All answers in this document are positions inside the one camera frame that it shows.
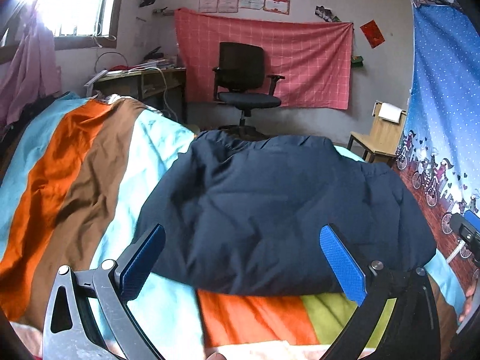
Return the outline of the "person's right hand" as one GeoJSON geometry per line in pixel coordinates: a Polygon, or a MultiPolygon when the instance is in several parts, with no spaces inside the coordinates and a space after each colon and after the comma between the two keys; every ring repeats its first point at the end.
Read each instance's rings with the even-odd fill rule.
{"type": "Polygon", "coordinates": [[[467,292],[465,294],[465,296],[466,296],[465,304],[464,304],[463,310],[462,310],[462,312],[459,316],[459,323],[462,323],[465,320],[465,318],[467,317],[467,315],[470,313],[470,311],[472,309],[473,295],[475,294],[476,287],[477,287],[476,284],[473,283],[467,289],[467,292]]]}

